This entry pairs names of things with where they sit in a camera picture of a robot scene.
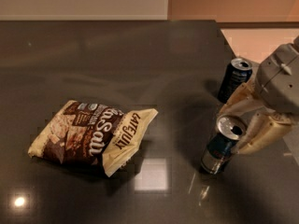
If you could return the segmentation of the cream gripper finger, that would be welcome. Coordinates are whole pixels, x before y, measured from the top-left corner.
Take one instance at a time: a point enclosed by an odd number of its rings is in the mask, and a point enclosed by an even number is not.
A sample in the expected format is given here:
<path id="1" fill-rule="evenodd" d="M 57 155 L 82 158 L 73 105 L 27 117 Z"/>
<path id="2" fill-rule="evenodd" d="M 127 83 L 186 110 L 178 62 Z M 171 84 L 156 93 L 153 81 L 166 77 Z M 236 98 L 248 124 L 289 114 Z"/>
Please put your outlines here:
<path id="1" fill-rule="evenodd" d="M 256 114 L 267 114 L 263 99 L 256 91 L 253 79 L 243 82 L 236 88 L 228 101 L 221 107 L 218 115 L 230 114 L 241 117 L 251 111 Z"/>
<path id="2" fill-rule="evenodd" d="M 298 122 L 299 115 L 258 110 L 252 116 L 246 134 L 236 144 L 235 152 L 245 155 L 259 151 L 289 133 Z"/>

